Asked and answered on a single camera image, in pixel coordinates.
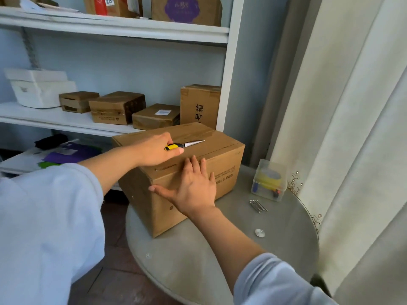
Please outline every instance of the hand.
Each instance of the hand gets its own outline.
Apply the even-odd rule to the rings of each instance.
[[[201,167],[195,156],[185,160],[181,185],[176,190],[168,190],[160,185],[151,185],[149,190],[169,200],[184,215],[191,217],[207,208],[215,208],[216,183],[213,172],[206,172],[206,160]]]
[[[155,166],[184,153],[183,148],[165,150],[167,144],[173,143],[170,133],[154,135],[130,146],[137,157],[137,166]]]

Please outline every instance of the person's left hand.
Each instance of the person's left hand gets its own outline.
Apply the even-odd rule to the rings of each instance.
[[[155,166],[184,153],[183,148],[165,150],[170,143],[173,143],[170,133],[163,133],[131,145],[132,152],[138,159],[138,166]]]

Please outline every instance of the gray tabletop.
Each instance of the gray tabletop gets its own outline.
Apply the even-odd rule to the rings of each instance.
[[[281,202],[250,192],[255,169],[241,166],[234,189],[216,201],[223,214],[247,236],[288,262],[309,281],[316,271],[318,237],[308,212],[287,190]],[[268,211],[256,212],[258,200]],[[262,229],[265,237],[256,236]],[[130,250],[146,275],[184,304],[232,305],[233,297],[209,244],[190,220],[153,239],[130,205],[126,215]]]

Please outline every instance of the purple package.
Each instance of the purple package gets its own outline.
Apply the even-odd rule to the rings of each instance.
[[[101,153],[95,147],[69,142],[49,153],[43,160],[56,164],[78,163]]]
[[[197,0],[168,0],[164,11],[171,20],[185,24],[192,23],[200,12]]]

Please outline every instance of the sleeve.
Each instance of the sleeve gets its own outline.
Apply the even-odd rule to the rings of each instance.
[[[0,179],[0,304],[66,304],[104,256],[102,202],[78,164]]]
[[[243,269],[234,286],[234,303],[279,305],[336,304],[320,288],[315,288],[275,255],[265,253]]]

